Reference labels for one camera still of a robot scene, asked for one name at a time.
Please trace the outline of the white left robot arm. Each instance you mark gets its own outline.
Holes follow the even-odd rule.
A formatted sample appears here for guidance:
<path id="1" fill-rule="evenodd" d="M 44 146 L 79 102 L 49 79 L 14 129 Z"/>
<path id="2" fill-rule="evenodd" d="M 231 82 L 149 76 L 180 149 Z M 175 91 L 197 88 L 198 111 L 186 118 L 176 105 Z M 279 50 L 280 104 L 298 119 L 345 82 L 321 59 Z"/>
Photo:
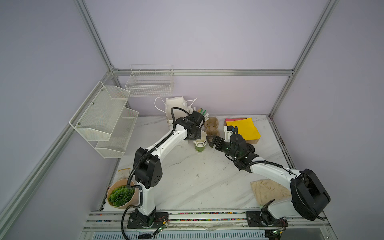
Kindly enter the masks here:
<path id="1" fill-rule="evenodd" d="M 168 133 L 150 147 L 136 150 L 133 169 L 127 182 L 127 187 L 132 179 L 137 183 L 134 188 L 139 189 L 140 197 L 136 214 L 146 226 L 150 226 L 155 220 L 155 197 L 151 188 L 155 187 L 163 176 L 162 160 L 178 143 L 199 140 L 205 123 L 205 117 L 201 113 L 193 111 L 189 114 L 179 107 L 171 108 L 171 117 L 173 127 Z"/>

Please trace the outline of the stack of green paper cups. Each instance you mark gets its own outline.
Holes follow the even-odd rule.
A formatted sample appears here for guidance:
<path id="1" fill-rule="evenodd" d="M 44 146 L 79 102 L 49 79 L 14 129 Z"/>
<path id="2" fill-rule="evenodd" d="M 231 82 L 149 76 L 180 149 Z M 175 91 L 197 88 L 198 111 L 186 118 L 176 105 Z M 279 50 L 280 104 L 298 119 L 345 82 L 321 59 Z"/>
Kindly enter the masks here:
<path id="1" fill-rule="evenodd" d="M 202 152 L 204 151 L 206 145 L 207 145 L 207 133 L 204 131 L 201 131 L 201 138 L 198 140 L 193 141 L 195 150 L 197 152 Z"/>

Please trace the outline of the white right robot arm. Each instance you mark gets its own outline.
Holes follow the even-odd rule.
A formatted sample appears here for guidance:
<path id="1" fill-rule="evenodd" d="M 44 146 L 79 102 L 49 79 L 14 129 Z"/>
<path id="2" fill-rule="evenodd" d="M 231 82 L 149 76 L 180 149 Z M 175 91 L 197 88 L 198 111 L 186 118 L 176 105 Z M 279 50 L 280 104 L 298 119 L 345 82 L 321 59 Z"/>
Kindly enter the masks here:
<path id="1" fill-rule="evenodd" d="M 222 152 L 239 171 L 261 175 L 290 191 L 286 200 L 270 200 L 260 213 L 261 223 L 272 226 L 284 217 L 300 215 L 309 221 L 320 219 L 320 213 L 330 203 L 331 197 L 312 170 L 285 168 L 267 161 L 256 154 L 254 147 L 239 134 L 236 127 L 228 126 L 225 139 L 207 136 L 210 147 Z"/>

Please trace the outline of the stack of black cup lids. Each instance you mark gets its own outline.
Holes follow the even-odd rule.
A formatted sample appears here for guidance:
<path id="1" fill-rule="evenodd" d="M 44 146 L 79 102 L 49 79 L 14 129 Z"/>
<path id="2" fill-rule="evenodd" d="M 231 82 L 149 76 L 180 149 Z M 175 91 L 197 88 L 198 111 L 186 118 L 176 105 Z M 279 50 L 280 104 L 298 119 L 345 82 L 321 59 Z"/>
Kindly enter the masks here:
<path id="1" fill-rule="evenodd" d="M 256 149 L 252 144 L 247 144 L 247 150 L 251 153 L 255 153 Z"/>

